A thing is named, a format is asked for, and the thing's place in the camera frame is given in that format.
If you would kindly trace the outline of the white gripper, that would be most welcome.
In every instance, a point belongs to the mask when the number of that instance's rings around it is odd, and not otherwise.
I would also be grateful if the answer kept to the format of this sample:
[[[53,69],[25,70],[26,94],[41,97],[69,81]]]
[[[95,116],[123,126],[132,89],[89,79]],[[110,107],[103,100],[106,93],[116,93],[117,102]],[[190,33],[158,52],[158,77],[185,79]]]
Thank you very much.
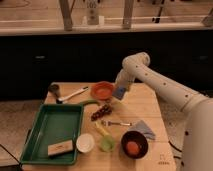
[[[133,75],[129,74],[124,69],[121,69],[116,77],[115,86],[123,87],[127,91],[129,91],[130,87],[134,83],[134,81],[135,81],[135,77]]]

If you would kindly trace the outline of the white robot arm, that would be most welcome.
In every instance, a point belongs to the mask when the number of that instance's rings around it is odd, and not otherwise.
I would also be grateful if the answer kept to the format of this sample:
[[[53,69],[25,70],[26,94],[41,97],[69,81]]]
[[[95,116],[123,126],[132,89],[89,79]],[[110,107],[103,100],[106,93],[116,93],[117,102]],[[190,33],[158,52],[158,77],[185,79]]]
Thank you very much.
[[[147,84],[165,101],[187,114],[180,171],[213,171],[213,98],[149,68],[146,52],[122,60],[113,96],[121,100],[135,79]]]

